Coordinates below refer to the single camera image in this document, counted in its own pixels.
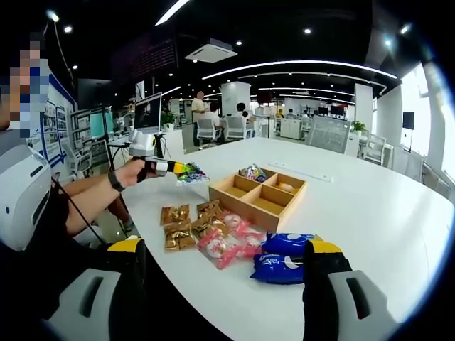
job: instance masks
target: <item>white device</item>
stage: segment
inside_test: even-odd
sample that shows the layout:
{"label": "white device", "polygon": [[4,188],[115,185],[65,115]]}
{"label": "white device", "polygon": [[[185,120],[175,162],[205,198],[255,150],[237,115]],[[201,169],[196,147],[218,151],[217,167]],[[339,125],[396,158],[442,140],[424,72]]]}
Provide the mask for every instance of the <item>white device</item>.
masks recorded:
{"label": "white device", "polygon": [[35,232],[50,194],[51,170],[28,147],[19,130],[0,132],[0,241],[24,250]]}

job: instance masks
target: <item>white chair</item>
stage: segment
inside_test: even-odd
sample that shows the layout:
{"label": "white chair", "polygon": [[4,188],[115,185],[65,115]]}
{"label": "white chair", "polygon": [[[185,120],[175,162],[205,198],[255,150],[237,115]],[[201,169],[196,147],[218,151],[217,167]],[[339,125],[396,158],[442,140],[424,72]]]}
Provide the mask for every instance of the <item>white chair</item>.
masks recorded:
{"label": "white chair", "polygon": [[381,136],[369,134],[367,146],[362,150],[363,160],[377,163],[382,166],[384,163],[385,141],[385,138]]}
{"label": "white chair", "polygon": [[72,150],[67,143],[63,143],[62,148],[66,152],[71,173],[84,173],[85,171],[88,171],[90,167],[92,167],[91,151],[87,151],[84,154],[81,154],[80,152],[74,152],[74,150]]}
{"label": "white chair", "polygon": [[222,130],[216,129],[211,119],[199,119],[196,121],[198,125],[197,138],[202,143],[203,140],[210,140],[206,145],[202,145],[200,148],[209,147],[212,142],[220,138]]}
{"label": "white chair", "polygon": [[253,129],[248,129],[242,117],[226,119],[226,139],[248,139],[253,136]]}

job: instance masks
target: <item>leg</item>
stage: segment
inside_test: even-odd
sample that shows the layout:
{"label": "leg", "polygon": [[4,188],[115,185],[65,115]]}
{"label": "leg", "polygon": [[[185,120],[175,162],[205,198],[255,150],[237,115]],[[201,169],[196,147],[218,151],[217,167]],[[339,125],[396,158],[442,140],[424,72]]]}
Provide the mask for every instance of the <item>leg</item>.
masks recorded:
{"label": "leg", "polygon": [[193,123],[193,143],[194,143],[194,146],[199,147],[198,124],[197,123]]}

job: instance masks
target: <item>black watch strap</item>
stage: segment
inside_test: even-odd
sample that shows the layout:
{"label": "black watch strap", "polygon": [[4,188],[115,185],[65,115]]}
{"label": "black watch strap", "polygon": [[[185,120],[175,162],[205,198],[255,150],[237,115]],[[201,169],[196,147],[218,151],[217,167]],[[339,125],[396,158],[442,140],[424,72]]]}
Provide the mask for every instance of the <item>black watch strap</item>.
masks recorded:
{"label": "black watch strap", "polygon": [[110,170],[109,173],[107,174],[107,177],[109,178],[109,182],[111,183],[112,188],[115,190],[122,192],[125,188],[120,184],[119,180],[117,179],[117,176],[115,173]]}

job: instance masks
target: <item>hand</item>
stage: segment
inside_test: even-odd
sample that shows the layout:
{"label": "hand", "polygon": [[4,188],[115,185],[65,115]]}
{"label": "hand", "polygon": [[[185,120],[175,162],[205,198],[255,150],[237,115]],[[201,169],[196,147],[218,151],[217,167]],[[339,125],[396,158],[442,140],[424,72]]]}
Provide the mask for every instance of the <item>hand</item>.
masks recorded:
{"label": "hand", "polygon": [[137,175],[145,167],[144,160],[130,160],[121,168],[115,171],[115,175],[120,184],[127,188],[137,184]]}

